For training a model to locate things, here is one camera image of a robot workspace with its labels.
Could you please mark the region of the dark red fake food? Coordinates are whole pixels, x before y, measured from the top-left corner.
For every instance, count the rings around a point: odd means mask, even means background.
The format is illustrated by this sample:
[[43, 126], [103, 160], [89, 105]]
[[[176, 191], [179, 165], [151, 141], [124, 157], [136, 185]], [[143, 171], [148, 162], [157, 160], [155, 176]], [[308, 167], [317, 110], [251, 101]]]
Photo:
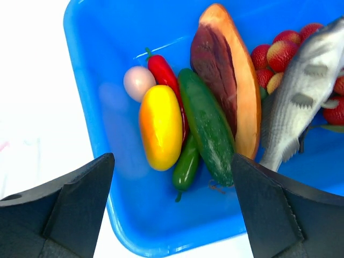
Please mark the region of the dark red fake food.
[[236, 135], [237, 82], [231, 48], [224, 35], [210, 25], [200, 25], [191, 43], [190, 63], [214, 94]]

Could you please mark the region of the orange papaya slice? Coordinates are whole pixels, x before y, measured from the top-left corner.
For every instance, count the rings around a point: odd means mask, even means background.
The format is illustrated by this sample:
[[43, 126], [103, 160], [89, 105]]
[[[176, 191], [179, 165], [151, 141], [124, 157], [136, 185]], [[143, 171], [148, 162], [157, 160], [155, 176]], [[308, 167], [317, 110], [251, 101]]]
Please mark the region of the orange papaya slice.
[[237, 83], [236, 151], [255, 159], [260, 141], [261, 97], [256, 72], [248, 49], [228, 11], [222, 4], [211, 4], [199, 24], [219, 31], [230, 46]]

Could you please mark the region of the pink fake peach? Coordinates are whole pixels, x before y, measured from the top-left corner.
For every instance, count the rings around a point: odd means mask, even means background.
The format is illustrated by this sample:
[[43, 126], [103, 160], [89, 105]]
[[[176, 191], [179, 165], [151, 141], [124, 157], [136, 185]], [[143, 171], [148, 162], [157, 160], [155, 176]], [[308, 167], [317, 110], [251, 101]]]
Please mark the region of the pink fake peach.
[[127, 94], [141, 103], [145, 93], [156, 85], [156, 80], [146, 67], [134, 66], [126, 71], [123, 84]]

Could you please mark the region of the green fake chili pepper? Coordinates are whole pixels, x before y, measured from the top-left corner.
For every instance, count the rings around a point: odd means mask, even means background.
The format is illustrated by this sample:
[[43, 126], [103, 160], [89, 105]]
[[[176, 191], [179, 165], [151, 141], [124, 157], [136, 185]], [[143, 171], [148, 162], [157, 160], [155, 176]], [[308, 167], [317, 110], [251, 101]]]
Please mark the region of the green fake chili pepper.
[[175, 202], [179, 202], [182, 193], [186, 192], [192, 185], [196, 177], [199, 159], [200, 154], [195, 137], [189, 134], [173, 172], [173, 186], [177, 190]]

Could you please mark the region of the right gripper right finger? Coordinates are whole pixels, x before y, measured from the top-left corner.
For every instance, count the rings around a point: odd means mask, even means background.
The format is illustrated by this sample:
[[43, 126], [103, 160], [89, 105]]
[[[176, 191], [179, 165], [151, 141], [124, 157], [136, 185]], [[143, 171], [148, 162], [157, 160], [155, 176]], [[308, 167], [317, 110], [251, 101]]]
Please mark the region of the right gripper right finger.
[[235, 154], [233, 180], [254, 257], [343, 257], [343, 197]]

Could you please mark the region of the yellow fake mango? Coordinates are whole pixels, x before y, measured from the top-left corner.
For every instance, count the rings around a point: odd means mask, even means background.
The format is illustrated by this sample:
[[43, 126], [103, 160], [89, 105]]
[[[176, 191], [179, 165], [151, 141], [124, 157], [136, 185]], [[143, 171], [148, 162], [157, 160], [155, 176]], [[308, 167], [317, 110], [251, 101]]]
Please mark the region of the yellow fake mango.
[[142, 99], [138, 119], [149, 165], [157, 171], [170, 169], [183, 142], [182, 115], [174, 91], [167, 85], [151, 87]]

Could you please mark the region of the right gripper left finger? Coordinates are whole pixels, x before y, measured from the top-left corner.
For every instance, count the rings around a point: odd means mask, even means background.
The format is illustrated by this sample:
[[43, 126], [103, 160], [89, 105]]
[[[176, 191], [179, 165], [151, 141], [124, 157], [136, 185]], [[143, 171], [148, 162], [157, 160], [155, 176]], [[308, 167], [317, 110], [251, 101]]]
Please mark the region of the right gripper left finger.
[[1, 257], [93, 257], [115, 159], [1, 199]]

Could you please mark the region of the red fake chili pepper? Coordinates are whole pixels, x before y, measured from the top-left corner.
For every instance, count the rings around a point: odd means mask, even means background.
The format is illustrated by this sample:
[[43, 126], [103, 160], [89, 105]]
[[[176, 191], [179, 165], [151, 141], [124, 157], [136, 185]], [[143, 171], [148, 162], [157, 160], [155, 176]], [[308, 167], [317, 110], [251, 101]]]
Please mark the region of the red fake chili pepper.
[[162, 55], [153, 54], [148, 47], [145, 48], [148, 57], [147, 57], [147, 65], [148, 70], [153, 74], [156, 82], [160, 85], [167, 85], [172, 88], [173, 92], [176, 95], [178, 100], [178, 104], [180, 106], [182, 122], [183, 122], [183, 142], [182, 145], [184, 146], [186, 139], [189, 134], [189, 124], [187, 121], [187, 117], [185, 114], [185, 109], [183, 106], [179, 84], [177, 81], [177, 77], [173, 72], [172, 68], [166, 61], [166, 59]]

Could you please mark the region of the green fake cucumber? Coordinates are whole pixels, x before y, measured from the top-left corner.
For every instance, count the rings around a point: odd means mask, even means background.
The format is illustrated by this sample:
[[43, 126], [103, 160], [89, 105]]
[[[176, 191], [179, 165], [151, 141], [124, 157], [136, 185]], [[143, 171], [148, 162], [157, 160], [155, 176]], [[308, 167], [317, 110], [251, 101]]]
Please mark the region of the green fake cucumber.
[[237, 150], [221, 106], [190, 68], [181, 69], [177, 80], [190, 132], [209, 173], [222, 187], [234, 186], [231, 162]]

